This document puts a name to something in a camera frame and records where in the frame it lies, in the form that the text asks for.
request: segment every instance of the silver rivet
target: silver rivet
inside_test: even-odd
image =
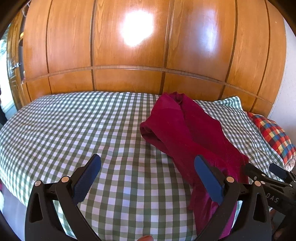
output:
[[[261,183],[260,183],[259,181],[255,181],[255,185],[256,185],[257,187],[260,187],[260,186],[261,186]]]
[[[226,181],[229,183],[233,183],[234,182],[234,178],[233,177],[227,177]]]
[[[38,187],[40,184],[41,184],[41,181],[40,181],[40,180],[38,180],[38,181],[36,181],[36,182],[35,182],[35,184],[34,184],[34,185],[35,185],[36,187]]]
[[[67,181],[69,181],[69,177],[67,177],[67,176],[62,177],[62,182],[63,183],[66,183]]]

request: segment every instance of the mattress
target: mattress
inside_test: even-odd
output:
[[[172,159],[141,136],[158,95],[80,92],[41,97],[17,112],[0,131],[0,179],[27,206],[33,183],[70,176],[97,153],[102,168],[78,205],[102,240],[193,240],[191,188]],[[243,112],[238,97],[196,101],[221,122],[229,141],[269,172],[284,168],[279,155]],[[66,233],[74,237],[58,203]]]

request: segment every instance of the colorful checkered pillow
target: colorful checkered pillow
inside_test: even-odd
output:
[[[285,131],[275,121],[250,112],[248,112],[248,116],[258,127],[268,144],[280,155],[284,164],[295,158],[296,147],[291,143]]]

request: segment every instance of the wooden headboard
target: wooden headboard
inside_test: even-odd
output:
[[[286,58],[265,0],[32,0],[23,37],[30,101],[72,91],[238,95],[268,115]]]

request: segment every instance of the red garment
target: red garment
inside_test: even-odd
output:
[[[150,117],[140,125],[143,138],[173,158],[182,177],[193,187],[189,209],[194,211],[197,232],[203,230],[218,204],[212,202],[194,168],[194,159],[203,155],[225,176],[248,183],[241,166],[248,163],[224,136],[219,121],[211,118],[185,94],[164,93],[155,103]],[[231,230],[236,207],[221,238]]]

